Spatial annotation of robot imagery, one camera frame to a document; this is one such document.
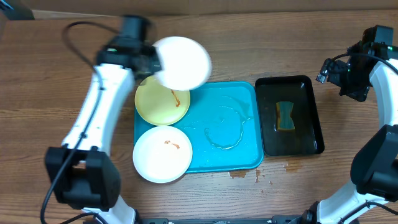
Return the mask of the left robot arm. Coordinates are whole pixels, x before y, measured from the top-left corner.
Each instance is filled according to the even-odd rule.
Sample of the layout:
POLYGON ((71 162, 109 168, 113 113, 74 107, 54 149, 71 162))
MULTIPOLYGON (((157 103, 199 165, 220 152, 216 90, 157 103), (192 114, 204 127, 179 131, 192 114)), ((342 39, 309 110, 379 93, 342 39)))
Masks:
POLYGON ((136 223, 137 212, 120 195, 121 178, 110 159, 111 140, 121 108, 136 80, 161 69, 155 47, 144 37, 119 34, 89 64, 93 74, 80 113, 59 147, 49 147, 45 167, 51 186, 42 202, 40 221, 51 195, 57 202, 91 216, 96 223, 136 223))

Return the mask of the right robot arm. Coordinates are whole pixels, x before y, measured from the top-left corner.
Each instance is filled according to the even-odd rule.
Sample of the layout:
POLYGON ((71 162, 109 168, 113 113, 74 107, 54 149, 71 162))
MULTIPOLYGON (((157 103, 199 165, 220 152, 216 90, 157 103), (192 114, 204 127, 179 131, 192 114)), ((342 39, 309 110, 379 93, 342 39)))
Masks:
POLYGON ((355 155, 351 179, 328 199, 293 217, 291 223, 355 223, 370 209, 397 201, 397 47, 358 42, 346 56, 346 63, 339 57, 325 60, 317 81, 331 82, 347 96, 372 87, 380 129, 355 155))

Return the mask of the yellow green sponge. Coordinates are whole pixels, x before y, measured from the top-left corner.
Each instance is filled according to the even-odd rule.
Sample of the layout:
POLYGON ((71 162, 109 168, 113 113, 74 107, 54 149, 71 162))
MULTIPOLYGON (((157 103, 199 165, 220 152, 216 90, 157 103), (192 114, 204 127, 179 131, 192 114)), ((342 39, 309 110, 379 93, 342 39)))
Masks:
POLYGON ((294 104, 289 101, 280 101, 276 103, 276 129, 278 131, 292 131, 295 129, 294 121, 292 119, 293 107, 294 104))

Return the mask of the white plate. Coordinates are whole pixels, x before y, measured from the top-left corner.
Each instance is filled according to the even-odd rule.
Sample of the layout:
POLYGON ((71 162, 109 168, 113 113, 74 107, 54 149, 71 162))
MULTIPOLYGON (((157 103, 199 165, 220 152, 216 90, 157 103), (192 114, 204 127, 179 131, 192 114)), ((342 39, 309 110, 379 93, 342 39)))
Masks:
POLYGON ((155 78, 171 90, 194 90, 211 75, 211 57, 198 42, 187 37, 171 36, 158 40, 154 47, 161 70, 155 78))
POLYGON ((132 160, 138 174, 158 184, 179 179, 193 157, 187 135, 172 126, 158 126, 146 131, 135 143, 132 160))

